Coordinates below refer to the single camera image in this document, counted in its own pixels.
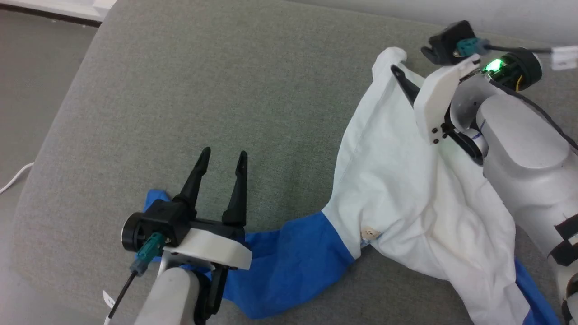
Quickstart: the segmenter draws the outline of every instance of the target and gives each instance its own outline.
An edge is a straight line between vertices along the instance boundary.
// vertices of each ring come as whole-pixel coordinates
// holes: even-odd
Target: yellow wire
[[[518,78],[518,82],[516,83],[516,91],[520,91],[520,82],[522,81],[522,79],[524,78],[524,76],[520,76]]]

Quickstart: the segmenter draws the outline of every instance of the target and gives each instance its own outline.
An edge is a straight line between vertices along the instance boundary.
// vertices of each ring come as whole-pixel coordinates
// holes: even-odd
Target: gray cushion
[[[62,303],[104,317],[102,290],[116,296],[133,259],[120,243],[126,218],[142,209],[150,188],[176,194],[204,146],[213,154],[201,217],[218,218],[227,206],[241,150],[249,154],[249,231],[317,212],[377,55],[402,47],[409,68],[427,74],[434,67],[419,48],[440,29],[277,0],[118,1],[28,178],[16,215],[15,267]],[[560,92],[556,82],[536,88],[543,104]],[[562,89],[560,102],[576,102],[570,90]],[[547,265],[527,237],[518,239],[518,253],[556,304]],[[152,267],[134,282],[116,317],[136,315],[154,277]],[[318,298],[256,323],[469,322],[447,282],[367,248]],[[252,321],[224,302],[212,323]]]

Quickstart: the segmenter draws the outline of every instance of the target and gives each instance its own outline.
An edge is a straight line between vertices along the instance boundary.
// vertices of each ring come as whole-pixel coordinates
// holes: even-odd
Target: teal connector
[[[131,264],[131,272],[136,271],[138,276],[142,276],[153,258],[165,247],[165,240],[166,238],[159,232],[154,232],[137,252],[136,259]]]

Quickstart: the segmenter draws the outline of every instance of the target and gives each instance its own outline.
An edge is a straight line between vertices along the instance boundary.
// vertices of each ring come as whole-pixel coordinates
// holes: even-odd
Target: gray floor
[[[36,157],[96,31],[0,10],[0,187]],[[0,323],[102,324],[104,315],[59,306],[10,270],[8,230],[24,181],[0,195]]]

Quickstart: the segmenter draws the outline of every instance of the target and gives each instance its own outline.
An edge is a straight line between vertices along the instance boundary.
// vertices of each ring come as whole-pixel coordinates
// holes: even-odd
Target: white cable
[[[4,193],[4,191],[6,191],[10,186],[12,186],[12,184],[14,184],[14,182],[18,179],[18,177],[20,177],[20,175],[26,171],[26,169],[32,167],[34,165],[34,162],[29,163],[28,165],[22,167],[18,173],[16,173],[16,175],[12,178],[12,180],[10,180],[8,182],[8,184],[6,184],[6,186],[4,186],[2,189],[0,189],[0,194]]]

